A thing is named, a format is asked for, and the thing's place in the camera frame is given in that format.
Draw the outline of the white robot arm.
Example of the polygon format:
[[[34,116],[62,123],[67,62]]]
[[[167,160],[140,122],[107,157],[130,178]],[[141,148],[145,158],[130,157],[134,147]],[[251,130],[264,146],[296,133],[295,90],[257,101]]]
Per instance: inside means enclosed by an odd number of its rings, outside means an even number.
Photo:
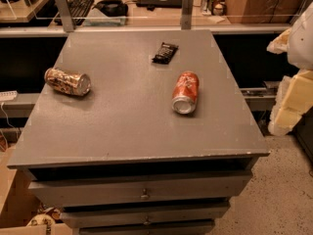
[[[267,51],[286,52],[288,62],[298,68],[296,75],[284,76],[280,82],[270,115],[269,132],[283,136],[313,107],[313,3],[290,28],[270,42]]]

